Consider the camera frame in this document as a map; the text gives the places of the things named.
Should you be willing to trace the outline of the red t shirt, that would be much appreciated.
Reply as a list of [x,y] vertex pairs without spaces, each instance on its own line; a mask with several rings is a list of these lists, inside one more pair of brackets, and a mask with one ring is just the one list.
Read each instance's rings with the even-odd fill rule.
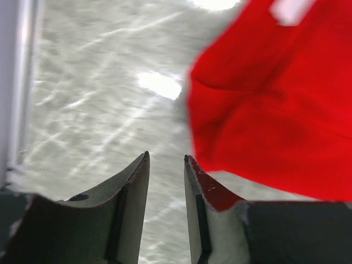
[[195,157],[320,200],[351,200],[351,1],[246,1],[190,73]]

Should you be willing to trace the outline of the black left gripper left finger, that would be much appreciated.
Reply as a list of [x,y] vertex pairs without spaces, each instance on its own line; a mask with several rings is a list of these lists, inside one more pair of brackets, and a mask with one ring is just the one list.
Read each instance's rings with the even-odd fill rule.
[[1,263],[137,263],[149,175],[144,152],[66,201],[1,192]]

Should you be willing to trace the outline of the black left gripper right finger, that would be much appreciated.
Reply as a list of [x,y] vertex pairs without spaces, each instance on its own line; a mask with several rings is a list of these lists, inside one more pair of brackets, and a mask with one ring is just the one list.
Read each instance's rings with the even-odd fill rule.
[[184,184],[192,263],[351,263],[351,204],[248,201],[187,155]]

